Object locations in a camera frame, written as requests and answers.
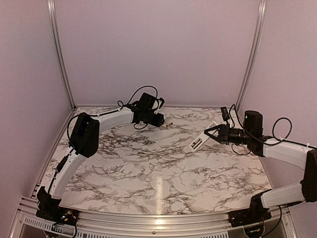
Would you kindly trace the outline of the white remote control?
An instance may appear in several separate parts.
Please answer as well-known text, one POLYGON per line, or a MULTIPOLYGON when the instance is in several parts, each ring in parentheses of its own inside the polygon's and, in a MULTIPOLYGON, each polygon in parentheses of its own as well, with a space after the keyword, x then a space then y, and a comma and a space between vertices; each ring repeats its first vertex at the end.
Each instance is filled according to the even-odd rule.
POLYGON ((188 146, 189 150, 191 152, 196 152, 198 149, 200 149, 210 139, 210 136, 205 134, 205 130, 210 129, 217 125, 218 125, 217 122, 212 121, 211 124, 207 126, 203 130, 203 132, 201 132, 200 135, 188 146))

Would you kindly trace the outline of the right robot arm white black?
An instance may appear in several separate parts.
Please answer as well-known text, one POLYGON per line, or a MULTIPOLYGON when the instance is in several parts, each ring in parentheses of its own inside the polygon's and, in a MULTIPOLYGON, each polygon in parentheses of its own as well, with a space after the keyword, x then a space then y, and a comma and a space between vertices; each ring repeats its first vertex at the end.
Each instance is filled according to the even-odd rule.
POLYGON ((204 134, 221 144, 244 144, 255 155, 278 159, 304 170, 304 177, 278 189, 254 195, 245 217, 256 222, 265 210, 279 205, 296 205, 317 200, 317 150, 308 145, 263 135, 263 116, 257 111, 245 111, 241 128, 219 124, 204 130, 204 134))

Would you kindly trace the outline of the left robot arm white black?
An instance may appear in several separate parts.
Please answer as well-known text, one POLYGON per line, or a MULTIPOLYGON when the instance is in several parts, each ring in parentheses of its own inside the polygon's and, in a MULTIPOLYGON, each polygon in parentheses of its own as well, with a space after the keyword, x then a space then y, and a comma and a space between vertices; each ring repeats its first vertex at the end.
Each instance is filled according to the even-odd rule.
POLYGON ((100 133, 130 123, 143 122, 160 127, 164 123, 164 116, 157 110, 163 104, 163 98, 143 93, 139 100, 123 104, 117 109, 96 115, 80 113, 74 116, 76 123, 73 131, 67 133, 69 148, 56 167, 49 187, 42 186, 37 193, 39 210, 51 220, 59 220, 63 215, 59 203, 64 190, 79 166, 96 154, 100 133))

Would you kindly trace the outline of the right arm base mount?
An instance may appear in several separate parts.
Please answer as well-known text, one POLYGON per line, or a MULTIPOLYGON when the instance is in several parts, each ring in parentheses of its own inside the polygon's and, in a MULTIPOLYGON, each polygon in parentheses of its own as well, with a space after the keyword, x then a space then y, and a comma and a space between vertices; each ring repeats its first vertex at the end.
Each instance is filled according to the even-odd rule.
POLYGON ((229 212, 228 218, 232 227, 238 227, 269 220, 272 215, 268 208, 251 204, 249 208, 229 212))

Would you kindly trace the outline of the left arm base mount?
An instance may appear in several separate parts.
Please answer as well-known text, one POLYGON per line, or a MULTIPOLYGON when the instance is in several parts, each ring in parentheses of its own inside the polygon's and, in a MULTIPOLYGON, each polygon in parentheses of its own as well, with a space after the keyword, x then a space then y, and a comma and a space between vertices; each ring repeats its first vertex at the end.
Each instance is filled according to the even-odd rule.
POLYGON ((75 226, 77 224, 79 211, 65 207, 45 207, 39 208, 36 216, 45 220, 53 221, 57 224, 75 226))

